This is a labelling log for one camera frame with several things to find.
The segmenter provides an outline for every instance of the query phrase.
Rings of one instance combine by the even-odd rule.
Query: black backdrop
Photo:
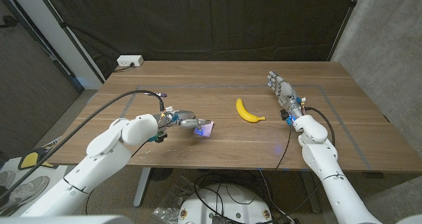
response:
[[[50,1],[107,78],[120,54],[325,61],[351,0]]]

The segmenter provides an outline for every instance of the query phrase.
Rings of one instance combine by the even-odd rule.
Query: sneaker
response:
[[[0,173],[0,186],[9,188],[12,185],[15,176],[16,174],[13,171],[3,171],[2,173]]]
[[[35,178],[33,181],[26,184],[21,184],[16,187],[9,196],[9,201],[2,207],[0,207],[1,216],[11,215],[18,208],[22,207],[24,204],[31,202],[36,199],[47,187],[49,178],[47,176],[41,176]]]

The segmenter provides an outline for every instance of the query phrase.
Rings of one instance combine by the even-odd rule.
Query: white power strip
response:
[[[144,62],[142,55],[120,55],[117,59],[120,67],[129,67],[131,63],[134,63],[135,67],[140,67]]]

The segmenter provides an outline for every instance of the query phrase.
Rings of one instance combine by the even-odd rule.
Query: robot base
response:
[[[245,187],[236,184],[211,184],[206,188],[201,188],[198,191],[201,199],[212,209],[218,213],[223,212],[224,216],[232,220],[241,223],[260,223],[272,220],[270,209],[264,200]],[[211,190],[217,192],[221,199]],[[196,194],[192,194],[182,204],[179,213],[178,224],[186,223],[215,224],[227,223],[227,221],[208,209]]]

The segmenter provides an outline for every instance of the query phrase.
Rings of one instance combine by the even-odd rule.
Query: yellow banana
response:
[[[245,107],[243,107],[243,102],[240,98],[236,101],[236,109],[239,115],[248,122],[256,123],[260,120],[265,120],[265,117],[257,117],[250,114]]]

